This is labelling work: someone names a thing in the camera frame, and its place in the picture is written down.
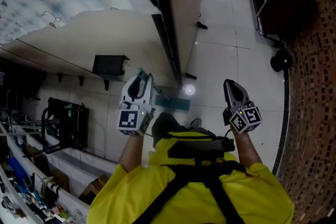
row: brick wall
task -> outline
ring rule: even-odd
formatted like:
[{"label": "brick wall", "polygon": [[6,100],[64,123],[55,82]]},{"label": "brick wall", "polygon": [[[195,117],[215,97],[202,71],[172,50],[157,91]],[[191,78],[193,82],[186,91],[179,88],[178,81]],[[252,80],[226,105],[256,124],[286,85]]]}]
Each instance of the brick wall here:
[{"label": "brick wall", "polygon": [[314,223],[336,206],[336,0],[295,39],[290,114],[278,179],[295,203],[293,223]]}]

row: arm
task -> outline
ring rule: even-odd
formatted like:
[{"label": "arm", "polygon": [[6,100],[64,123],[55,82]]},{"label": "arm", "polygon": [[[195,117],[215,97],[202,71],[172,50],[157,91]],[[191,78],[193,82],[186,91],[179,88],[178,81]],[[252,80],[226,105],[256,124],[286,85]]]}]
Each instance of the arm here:
[{"label": "arm", "polygon": [[141,165],[143,136],[131,135],[120,156],[119,164],[127,173]]},{"label": "arm", "polygon": [[231,130],[235,136],[239,162],[247,168],[252,164],[262,163],[248,133],[238,134],[232,126]]}]

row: black harness strap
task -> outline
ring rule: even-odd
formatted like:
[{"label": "black harness strap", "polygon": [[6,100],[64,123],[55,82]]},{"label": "black harness strap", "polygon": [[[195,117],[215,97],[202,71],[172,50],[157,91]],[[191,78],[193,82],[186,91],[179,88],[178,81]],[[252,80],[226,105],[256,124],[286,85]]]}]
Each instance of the black harness strap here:
[{"label": "black harness strap", "polygon": [[202,182],[210,189],[220,210],[222,211],[227,223],[244,224],[243,219],[237,213],[235,207],[227,196],[220,175],[229,175],[232,170],[238,170],[246,173],[245,167],[233,161],[225,161],[223,166],[193,166],[193,165],[167,165],[175,174],[175,178],[170,181],[166,188],[149,205],[142,215],[133,224],[150,223],[160,212],[163,206],[172,198],[181,188],[189,182]]}]

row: green object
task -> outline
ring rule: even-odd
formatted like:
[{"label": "green object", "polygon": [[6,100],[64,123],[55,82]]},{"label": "green object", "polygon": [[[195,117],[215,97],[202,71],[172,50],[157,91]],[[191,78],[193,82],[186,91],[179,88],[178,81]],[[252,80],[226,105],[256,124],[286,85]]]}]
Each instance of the green object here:
[{"label": "green object", "polygon": [[[147,81],[148,79],[148,74],[145,71],[143,71],[142,68],[137,68],[135,74],[137,74],[144,81]],[[162,89],[159,88],[159,86],[157,86],[154,82],[153,82],[153,88],[158,92],[155,98],[155,105],[163,106],[164,108],[168,109],[179,109],[189,111],[191,102],[190,100],[170,97],[166,95],[162,91]]]},{"label": "green object", "polygon": [[167,99],[160,94],[157,94],[155,98],[155,105],[163,106],[164,108],[179,109],[185,111],[189,111],[190,102],[191,101],[188,99],[175,98],[175,97],[169,97],[169,99]]}]

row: floor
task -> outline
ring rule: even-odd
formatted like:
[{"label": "floor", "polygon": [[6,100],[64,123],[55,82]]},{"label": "floor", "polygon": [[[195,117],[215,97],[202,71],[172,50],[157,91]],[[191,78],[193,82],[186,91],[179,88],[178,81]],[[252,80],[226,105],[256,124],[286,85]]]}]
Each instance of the floor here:
[{"label": "floor", "polygon": [[[197,80],[184,82],[196,88],[191,109],[188,113],[168,112],[183,125],[201,118],[204,128],[224,135],[228,127],[224,126],[222,117],[226,107],[223,82],[225,79],[238,81],[260,109],[263,122],[250,137],[263,163],[272,170],[282,127],[283,74],[274,72],[270,66],[270,58],[277,48],[255,31],[252,8],[250,0],[201,0],[200,22],[207,25],[208,30],[198,31],[188,67],[188,72],[197,76]],[[123,82],[113,82],[105,91],[102,80],[85,79],[81,87],[76,77],[64,76],[59,83],[56,75],[48,75],[39,92],[41,100],[25,102],[24,110],[38,119],[49,97],[83,103],[90,109],[87,150],[118,161],[128,139],[116,130],[123,85]],[[155,118],[162,111],[156,107]],[[143,164],[148,163],[148,151],[152,150],[152,138],[145,136]]]}]

